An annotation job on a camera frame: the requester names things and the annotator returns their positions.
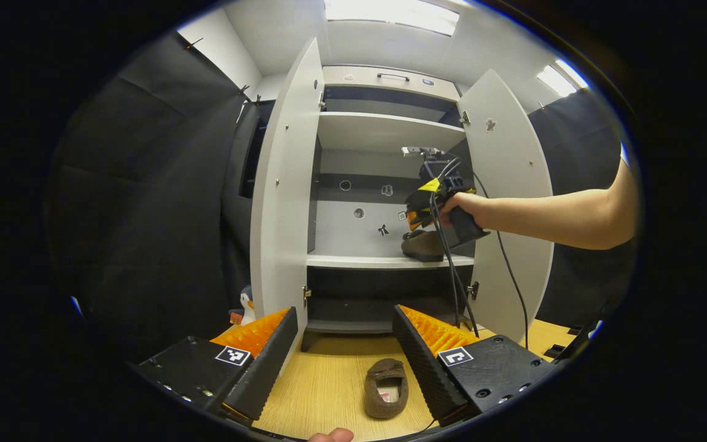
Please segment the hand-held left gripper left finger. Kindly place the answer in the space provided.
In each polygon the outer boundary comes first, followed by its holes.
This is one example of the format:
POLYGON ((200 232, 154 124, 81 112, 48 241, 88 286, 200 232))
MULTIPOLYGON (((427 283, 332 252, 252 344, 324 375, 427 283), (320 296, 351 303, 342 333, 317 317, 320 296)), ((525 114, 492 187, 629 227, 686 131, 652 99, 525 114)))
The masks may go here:
POLYGON ((292 306, 218 338, 188 336, 134 368, 194 409, 235 422, 255 422, 297 332, 292 306))

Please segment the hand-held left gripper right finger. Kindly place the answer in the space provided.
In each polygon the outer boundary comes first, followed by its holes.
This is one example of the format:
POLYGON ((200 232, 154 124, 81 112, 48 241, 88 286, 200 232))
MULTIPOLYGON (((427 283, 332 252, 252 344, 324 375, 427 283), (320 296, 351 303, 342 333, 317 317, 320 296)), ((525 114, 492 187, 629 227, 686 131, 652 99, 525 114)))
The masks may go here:
POLYGON ((507 336, 477 338, 402 305, 393 308, 392 330, 440 426, 489 414, 557 370, 507 336))

